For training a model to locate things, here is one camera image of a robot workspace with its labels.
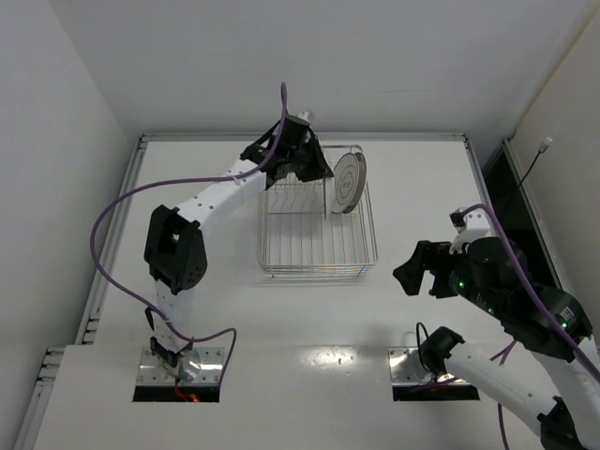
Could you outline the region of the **clear plate black rim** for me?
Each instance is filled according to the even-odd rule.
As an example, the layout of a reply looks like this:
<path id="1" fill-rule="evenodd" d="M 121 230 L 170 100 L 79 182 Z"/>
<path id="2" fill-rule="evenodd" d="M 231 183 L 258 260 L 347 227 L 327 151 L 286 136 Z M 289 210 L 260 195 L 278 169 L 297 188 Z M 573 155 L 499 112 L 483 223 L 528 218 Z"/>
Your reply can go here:
<path id="1" fill-rule="evenodd" d="M 357 161 L 354 153 L 344 154 L 334 169 L 334 194 L 331 203 L 333 214 L 347 214 L 357 181 Z"/>

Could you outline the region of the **dark green rimmed plate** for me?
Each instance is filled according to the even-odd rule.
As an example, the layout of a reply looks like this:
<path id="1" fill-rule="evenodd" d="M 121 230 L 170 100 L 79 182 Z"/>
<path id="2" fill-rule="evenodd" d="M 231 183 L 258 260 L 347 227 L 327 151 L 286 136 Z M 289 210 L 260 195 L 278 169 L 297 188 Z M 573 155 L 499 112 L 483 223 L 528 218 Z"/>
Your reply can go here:
<path id="1" fill-rule="evenodd" d="M 353 211 L 356 205 L 360 202 L 367 180 L 367 162 L 364 154 L 362 152 L 356 152 L 354 153 L 354 156 L 357 161 L 357 181 L 355 184 L 355 191 L 352 196 L 352 200 L 349 203 L 346 210 L 347 214 L 350 214 L 351 211 Z"/>

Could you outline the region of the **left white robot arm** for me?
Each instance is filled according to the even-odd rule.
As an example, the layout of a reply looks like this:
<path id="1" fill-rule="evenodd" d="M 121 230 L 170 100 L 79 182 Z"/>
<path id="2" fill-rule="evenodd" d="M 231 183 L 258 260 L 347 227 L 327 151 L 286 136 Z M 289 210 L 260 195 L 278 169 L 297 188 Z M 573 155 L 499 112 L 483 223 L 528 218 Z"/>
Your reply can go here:
<path id="1" fill-rule="evenodd" d="M 208 267 L 204 240 L 236 209 L 288 174 L 303 182 L 332 177 L 309 112 L 287 114 L 250 144 L 215 182 L 174 208 L 157 207 L 150 219 L 144 260 L 155 281 L 157 309 L 147 316 L 153 329 L 150 349 L 171 373 L 191 358 L 189 315 L 194 289 Z"/>

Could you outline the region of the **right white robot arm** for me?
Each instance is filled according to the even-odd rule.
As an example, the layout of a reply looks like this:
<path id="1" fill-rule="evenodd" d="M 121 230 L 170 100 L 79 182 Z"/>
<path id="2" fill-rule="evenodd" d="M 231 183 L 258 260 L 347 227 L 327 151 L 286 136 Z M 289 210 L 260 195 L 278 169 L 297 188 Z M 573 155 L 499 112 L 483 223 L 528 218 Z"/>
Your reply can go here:
<path id="1" fill-rule="evenodd" d="M 505 353 L 486 356 L 459 331 L 441 325 L 415 334 L 415 386 L 427 388 L 451 375 L 513 414 L 544 449 L 598 448 L 599 354 L 591 321 L 573 295 L 531 282 L 514 248 L 489 236 L 461 245 L 417 240 L 392 276 L 410 297 L 420 294 L 430 276 L 430 296 L 460 298 L 487 314 L 549 382 L 535 386 L 509 366 Z"/>

